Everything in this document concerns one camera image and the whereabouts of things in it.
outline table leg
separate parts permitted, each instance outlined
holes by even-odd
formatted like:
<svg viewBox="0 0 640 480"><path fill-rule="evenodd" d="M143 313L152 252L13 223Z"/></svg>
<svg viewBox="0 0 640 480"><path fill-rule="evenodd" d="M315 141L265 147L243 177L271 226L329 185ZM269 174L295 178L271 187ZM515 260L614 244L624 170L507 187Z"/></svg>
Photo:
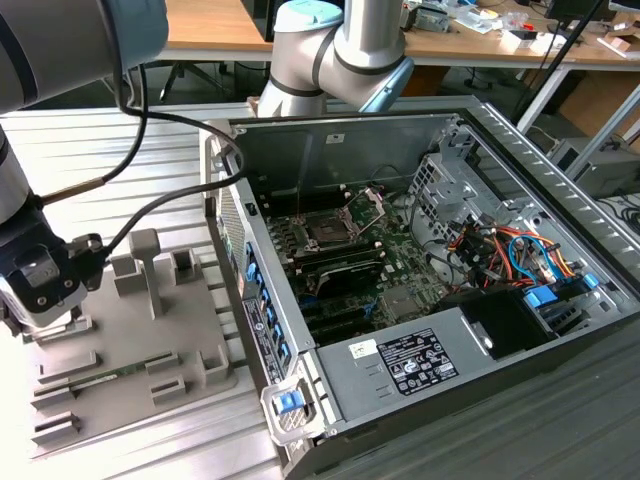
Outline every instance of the table leg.
<svg viewBox="0 0 640 480"><path fill-rule="evenodd" d="M551 97L553 97L553 94L556 93L556 90L558 90L558 87L565 79L569 71L570 69L566 67L558 67L558 69L553 72L553 74L549 78L549 81L540 91L538 96L533 99L533 102L531 102L531 105L529 105L529 108L518 122L518 130L520 130L522 133L527 133L529 127L533 125L533 122L535 122L536 118L538 118L538 115L540 115L549 100L551 100Z"/></svg>

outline wire bundle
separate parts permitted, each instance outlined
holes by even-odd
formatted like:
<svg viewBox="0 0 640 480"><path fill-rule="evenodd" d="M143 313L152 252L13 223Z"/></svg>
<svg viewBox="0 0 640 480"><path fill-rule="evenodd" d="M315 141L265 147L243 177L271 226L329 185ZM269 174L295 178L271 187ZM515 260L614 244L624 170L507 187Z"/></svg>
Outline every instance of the wire bundle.
<svg viewBox="0 0 640 480"><path fill-rule="evenodd" d="M620 200L615 201L615 203L622 207L620 212L612 205L614 200L601 199L598 200L598 202L609 207L618 220L623 221L633 233L640 235L640 205L629 200L627 195L621 195L620 198Z"/></svg>
<svg viewBox="0 0 640 480"><path fill-rule="evenodd" d="M478 237L478 230L491 228L492 236ZM539 278L530 269L527 269L527 255L531 247L536 247L543 255L550 272L557 280L573 277L575 274L565 261L560 246L531 231L521 231L512 227L472 227L466 226L458 238L448 245L449 254L460 252L466 247L463 245L465 238L471 241L472 236L483 243L491 245L494 253L488 262L488 267L481 267L482 261L477 262L476 270L484 275L482 287L487 288L496 283L507 283L517 287L528 287L547 283L547 280Z"/></svg>

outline workbench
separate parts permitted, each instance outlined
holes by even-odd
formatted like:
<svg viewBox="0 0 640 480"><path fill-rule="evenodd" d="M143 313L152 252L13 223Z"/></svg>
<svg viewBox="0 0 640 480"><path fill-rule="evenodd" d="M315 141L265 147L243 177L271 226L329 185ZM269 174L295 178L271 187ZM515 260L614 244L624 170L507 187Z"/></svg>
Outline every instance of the workbench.
<svg viewBox="0 0 640 480"><path fill-rule="evenodd" d="M473 97L432 97L400 99L394 109L422 110L440 102L449 108L479 105ZM330 104L331 111L347 108ZM251 115L245 104L161 110L198 120ZM115 109L26 111L0 122L41 194L106 172L126 154L137 130L135 119ZM197 184L199 166L194 129L152 120L140 154L117 181L47 207L46 214L64 238L95 231L109 239L153 198ZM138 225L149 227L158 229L165 249L191 247L200 255L238 384L29 462L25 369L30 367L21 342L0 328L0 458L7 478L282 479L238 338L236 322L242 319L230 312L200 198L161 207ZM553 372L314 478L636 478L639 346L640 322L635 322Z"/></svg>
<svg viewBox="0 0 640 480"><path fill-rule="evenodd" d="M494 5L492 0L479 6ZM167 0L169 42L161 59L190 61L270 61L272 44L265 42L241 0ZM493 7L498 13L521 11L539 31L555 23L514 0ZM532 51L510 54L500 48L500 33L476 33L452 22L448 34L412 29L406 33L406 54L416 65L449 67L491 67L537 69L544 55ZM534 99L518 123L526 131L542 112L567 74L572 70L640 72L640 61L625 60L597 41L598 35L585 32L585 41L574 46L563 64Z"/></svg>

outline blue latch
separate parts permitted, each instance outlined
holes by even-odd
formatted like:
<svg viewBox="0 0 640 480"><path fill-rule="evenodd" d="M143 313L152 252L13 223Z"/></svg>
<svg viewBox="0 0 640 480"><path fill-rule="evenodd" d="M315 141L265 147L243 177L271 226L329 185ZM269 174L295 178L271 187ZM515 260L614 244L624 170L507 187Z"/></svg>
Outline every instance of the blue latch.
<svg viewBox="0 0 640 480"><path fill-rule="evenodd" d="M272 327L275 321L276 312L273 311L273 307L267 307L267 323L269 324L269 327Z"/></svg>
<svg viewBox="0 0 640 480"><path fill-rule="evenodd" d="M282 328L280 325L276 325L273 329L273 338L276 343L282 338Z"/></svg>
<svg viewBox="0 0 640 480"><path fill-rule="evenodd" d="M286 343L283 343L282 345L280 345L280 350L282 351L283 360L286 360L287 358L289 358L289 347L287 346Z"/></svg>
<svg viewBox="0 0 640 480"><path fill-rule="evenodd" d="M276 406L276 412L278 415L284 415L285 413L293 412L304 407L304 397L298 390L288 392L276 397L273 400L273 404Z"/></svg>
<svg viewBox="0 0 640 480"><path fill-rule="evenodd" d="M587 273L584 276L584 283L587 284L587 287L594 289L600 285L600 280L598 280L593 273Z"/></svg>
<svg viewBox="0 0 640 480"><path fill-rule="evenodd" d="M247 280L249 282L253 282L256 279L256 272L258 270L258 265L256 265L255 262L250 263L249 266L247 267Z"/></svg>
<svg viewBox="0 0 640 480"><path fill-rule="evenodd" d="M529 302L529 305L531 305L533 308L543 307L551 302L555 302L556 300L558 300L556 294L553 293L553 291L551 291L551 289L546 285L542 287L532 288L531 290L529 290L525 298Z"/></svg>

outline aluminum work table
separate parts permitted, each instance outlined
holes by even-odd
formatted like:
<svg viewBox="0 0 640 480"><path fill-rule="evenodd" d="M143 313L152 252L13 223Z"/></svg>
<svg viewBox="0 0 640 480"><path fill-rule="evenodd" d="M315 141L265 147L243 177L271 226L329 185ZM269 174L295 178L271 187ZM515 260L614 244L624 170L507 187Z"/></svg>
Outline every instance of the aluminum work table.
<svg viewBox="0 0 640 480"><path fill-rule="evenodd" d="M459 99L461 106L469 102L474 100ZM418 106L415 101L400 104ZM242 104L162 110L200 120L250 114ZM121 160L137 129L135 119L112 109L21 112L0 122L38 193L107 171ZM152 198L198 179L198 133L151 122L141 153L121 177L49 207L47 214L64 238L93 231L109 238ZM160 208L139 227L157 228L164 248L190 246L200 255L239 376L237 386L29 461L28 366L20 343L2 328L0 458L3 472L10 472L7 478L282 478L200 208L198 197L186 198ZM558 370L317 478L637 478L639 343L636 323Z"/></svg>

